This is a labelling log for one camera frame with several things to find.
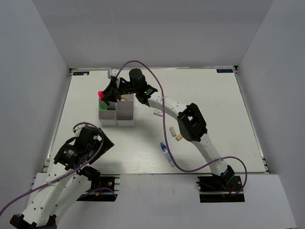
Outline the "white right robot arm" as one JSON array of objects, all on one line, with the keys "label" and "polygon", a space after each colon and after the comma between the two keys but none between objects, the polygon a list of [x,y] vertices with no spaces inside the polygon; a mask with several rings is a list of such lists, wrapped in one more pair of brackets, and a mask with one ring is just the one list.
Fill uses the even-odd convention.
[{"label": "white right robot arm", "polygon": [[148,107],[161,110],[178,122],[180,134],[191,142],[202,154],[210,167],[215,184],[220,190],[227,190],[233,183],[235,172],[232,167],[222,160],[221,155],[212,144],[206,122],[198,106],[181,104],[165,97],[156,88],[149,85],[140,69],[129,71],[130,80],[118,77],[119,71],[110,69],[108,78],[110,83],[99,93],[99,97],[106,104],[118,102],[123,95],[135,94],[138,101]]}]

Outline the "white staples box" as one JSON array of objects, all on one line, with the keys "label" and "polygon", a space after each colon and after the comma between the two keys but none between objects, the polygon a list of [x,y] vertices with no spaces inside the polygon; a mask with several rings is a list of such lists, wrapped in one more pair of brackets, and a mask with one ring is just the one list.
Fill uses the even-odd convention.
[{"label": "white staples box", "polygon": [[156,115],[156,116],[159,116],[159,117],[163,116],[163,112],[159,109],[154,109],[153,114]]}]

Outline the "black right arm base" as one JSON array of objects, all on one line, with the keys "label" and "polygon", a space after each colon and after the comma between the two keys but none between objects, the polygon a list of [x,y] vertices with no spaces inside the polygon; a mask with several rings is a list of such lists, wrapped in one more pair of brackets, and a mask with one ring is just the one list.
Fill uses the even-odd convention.
[{"label": "black right arm base", "polygon": [[201,203],[241,203],[245,202],[240,176],[234,176],[227,186],[223,186],[213,176],[197,177]]}]

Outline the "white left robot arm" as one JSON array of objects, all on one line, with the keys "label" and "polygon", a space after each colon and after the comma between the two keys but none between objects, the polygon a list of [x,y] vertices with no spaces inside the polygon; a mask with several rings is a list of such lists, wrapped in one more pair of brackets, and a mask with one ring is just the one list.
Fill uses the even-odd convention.
[{"label": "white left robot arm", "polygon": [[36,197],[10,224],[17,229],[55,229],[65,212],[86,191],[101,185],[100,171],[91,165],[114,144],[99,128],[82,122],[73,129],[54,156],[45,183],[35,188]]}]

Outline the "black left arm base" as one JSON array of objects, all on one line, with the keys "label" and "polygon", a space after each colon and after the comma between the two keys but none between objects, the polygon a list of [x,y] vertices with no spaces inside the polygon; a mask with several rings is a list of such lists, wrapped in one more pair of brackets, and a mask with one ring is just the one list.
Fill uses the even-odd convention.
[{"label": "black left arm base", "polygon": [[90,188],[77,199],[78,201],[114,202],[117,199],[116,177],[102,176],[93,167],[85,167],[80,172],[77,172],[77,175],[85,176],[85,180],[90,183]]}]

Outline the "pink highlighter marker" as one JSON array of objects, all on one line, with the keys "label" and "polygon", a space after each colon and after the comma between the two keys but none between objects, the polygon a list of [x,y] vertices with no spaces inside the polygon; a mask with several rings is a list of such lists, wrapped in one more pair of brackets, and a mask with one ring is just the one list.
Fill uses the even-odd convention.
[{"label": "pink highlighter marker", "polygon": [[104,95],[103,91],[99,91],[99,92],[98,92],[98,97],[99,97],[99,100],[100,100],[100,101],[102,101],[102,102],[105,103],[106,105],[110,105],[110,102],[109,102],[109,101],[104,100],[105,95]]}]

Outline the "blue spray bottle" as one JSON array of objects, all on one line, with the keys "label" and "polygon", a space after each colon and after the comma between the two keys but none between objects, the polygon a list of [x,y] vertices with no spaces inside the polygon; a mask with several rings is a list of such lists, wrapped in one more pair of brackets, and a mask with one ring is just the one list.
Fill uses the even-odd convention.
[{"label": "blue spray bottle", "polygon": [[168,149],[167,149],[166,145],[165,145],[163,142],[161,142],[161,143],[160,143],[160,146],[161,146],[161,149],[162,149],[162,151],[163,151],[163,154],[164,154],[166,160],[168,161],[168,163],[170,164],[170,166],[171,166],[171,167],[175,167],[175,164],[174,164],[172,158],[170,157],[170,154],[169,154],[169,152],[168,152]]}]

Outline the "grey eraser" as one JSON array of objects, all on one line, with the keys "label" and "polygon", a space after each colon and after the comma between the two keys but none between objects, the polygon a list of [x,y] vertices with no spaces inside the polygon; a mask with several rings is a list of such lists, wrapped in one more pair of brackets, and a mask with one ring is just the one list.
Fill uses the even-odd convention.
[{"label": "grey eraser", "polygon": [[171,132],[172,137],[176,137],[175,129],[172,126],[169,128],[169,130]]}]

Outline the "tan eraser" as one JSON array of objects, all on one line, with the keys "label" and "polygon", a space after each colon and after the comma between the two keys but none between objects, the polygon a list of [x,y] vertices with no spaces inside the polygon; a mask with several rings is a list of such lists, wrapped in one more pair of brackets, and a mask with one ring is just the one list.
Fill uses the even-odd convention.
[{"label": "tan eraser", "polygon": [[183,138],[183,136],[182,136],[181,134],[179,134],[179,135],[176,136],[175,139],[176,139],[177,141],[180,141],[182,138]]}]

